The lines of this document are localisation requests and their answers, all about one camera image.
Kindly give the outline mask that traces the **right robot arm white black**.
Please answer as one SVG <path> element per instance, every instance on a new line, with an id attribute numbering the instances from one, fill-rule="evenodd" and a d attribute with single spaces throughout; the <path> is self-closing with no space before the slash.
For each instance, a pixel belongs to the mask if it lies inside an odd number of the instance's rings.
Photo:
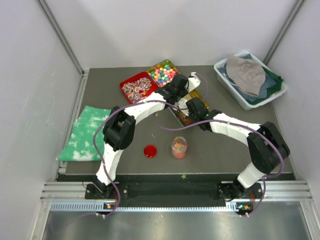
<path id="1" fill-rule="evenodd" d="M 262 178 L 279 176 L 290 149 L 272 122 L 248 123 L 230 117 L 219 110 L 209 111 L 203 101 L 192 98 L 186 102 L 188 117 L 203 131 L 222 134 L 248 147 L 251 163 L 230 185 L 230 198 L 245 198 L 252 186 Z"/>

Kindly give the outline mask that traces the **golden tin with star candies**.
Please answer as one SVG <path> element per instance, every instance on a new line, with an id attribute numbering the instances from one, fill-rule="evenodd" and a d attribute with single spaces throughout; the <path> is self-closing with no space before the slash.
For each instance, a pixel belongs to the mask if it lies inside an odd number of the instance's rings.
<path id="1" fill-rule="evenodd" d="M 182 99 L 186 99 L 187 101 L 189 101 L 193 98 L 201 99 L 205 107 L 209 109 L 208 103 L 205 100 L 203 100 L 203 96 L 196 89 L 184 96 Z M 188 126 L 193 123 L 188 117 L 188 110 L 177 110 L 172 107 L 170 107 L 169 109 L 182 126 Z"/>

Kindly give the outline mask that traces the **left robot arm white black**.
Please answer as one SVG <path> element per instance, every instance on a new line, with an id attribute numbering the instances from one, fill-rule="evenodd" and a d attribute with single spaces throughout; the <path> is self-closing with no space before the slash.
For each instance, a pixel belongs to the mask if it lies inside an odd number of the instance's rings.
<path id="1" fill-rule="evenodd" d="M 107 199 L 115 190 L 119 190 L 114 183 L 117 167 L 123 151 L 132 143 L 136 125 L 150 115 L 162 111 L 167 107 L 175 108 L 175 103 L 189 93 L 189 80 L 178 73 L 173 80 L 164 87 L 158 88 L 147 98 L 127 107 L 116 106 L 110 116 L 98 128 L 103 133 L 104 152 L 94 143 L 101 164 L 92 184 L 86 186 L 86 199 Z"/>

